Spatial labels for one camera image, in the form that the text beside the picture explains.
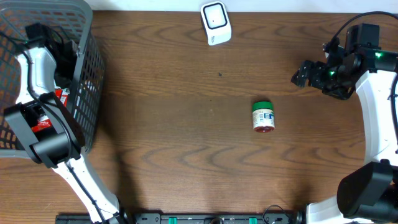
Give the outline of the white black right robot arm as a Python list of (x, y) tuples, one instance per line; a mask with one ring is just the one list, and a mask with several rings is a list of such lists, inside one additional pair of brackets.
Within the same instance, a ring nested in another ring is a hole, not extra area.
[(341, 180), (335, 196), (306, 207), (306, 223), (397, 223), (397, 54), (339, 48), (327, 62), (306, 60), (292, 83), (347, 100), (356, 93), (365, 133), (364, 165)]

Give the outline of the green lid seasoning jar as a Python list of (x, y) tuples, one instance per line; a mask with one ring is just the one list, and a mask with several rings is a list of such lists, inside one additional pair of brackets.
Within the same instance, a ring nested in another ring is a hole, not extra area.
[(252, 127), (258, 133), (268, 133), (275, 129), (274, 107), (271, 102), (259, 101), (252, 105)]

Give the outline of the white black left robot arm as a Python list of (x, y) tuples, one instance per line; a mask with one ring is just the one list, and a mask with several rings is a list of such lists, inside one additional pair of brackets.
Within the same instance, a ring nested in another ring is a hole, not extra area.
[(99, 102), (100, 82), (77, 81), (82, 58), (74, 40), (42, 23), (25, 27), (27, 40), (15, 43), (20, 67), (19, 95), (4, 109), (4, 119), (29, 159), (63, 177), (86, 206), (92, 223), (129, 223), (118, 198), (86, 157), (88, 137)]

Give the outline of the white barcode scanner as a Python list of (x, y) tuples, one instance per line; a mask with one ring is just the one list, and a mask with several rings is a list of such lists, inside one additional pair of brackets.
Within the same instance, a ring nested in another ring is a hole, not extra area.
[(200, 14), (208, 45), (222, 44), (231, 39), (231, 23), (226, 6), (221, 1), (209, 2), (202, 5)]

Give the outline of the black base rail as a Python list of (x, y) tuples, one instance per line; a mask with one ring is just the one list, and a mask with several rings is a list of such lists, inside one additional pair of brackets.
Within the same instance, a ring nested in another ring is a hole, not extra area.
[(132, 216), (137, 224), (306, 224), (303, 212), (284, 213), (282, 211), (263, 214), (159, 214), (137, 213)]

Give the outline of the red snack bag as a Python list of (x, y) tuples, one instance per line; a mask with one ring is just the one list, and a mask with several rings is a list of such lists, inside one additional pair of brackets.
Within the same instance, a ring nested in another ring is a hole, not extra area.
[[(70, 92), (68, 88), (65, 89), (60, 89), (57, 88), (55, 90), (55, 95), (58, 97), (58, 99), (62, 102), (64, 106), (67, 106), (67, 101), (68, 101), (68, 96)], [(39, 131), (42, 131), (47, 128), (51, 128), (52, 123), (47, 115), (40, 115), (38, 118), (38, 123), (34, 127), (32, 127), (32, 131), (34, 133), (38, 133)]]

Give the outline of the grey plastic laundry basket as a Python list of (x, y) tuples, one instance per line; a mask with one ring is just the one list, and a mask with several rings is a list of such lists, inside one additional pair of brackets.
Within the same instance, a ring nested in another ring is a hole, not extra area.
[(21, 85), (21, 72), (8, 39), (27, 41), (25, 27), (41, 23), (57, 31), (64, 41), (78, 44), (77, 62), (67, 109), (80, 124), (90, 151), (96, 129), (104, 83), (104, 62), (91, 33), (93, 11), (80, 0), (1, 1), (1, 109), (14, 105)]

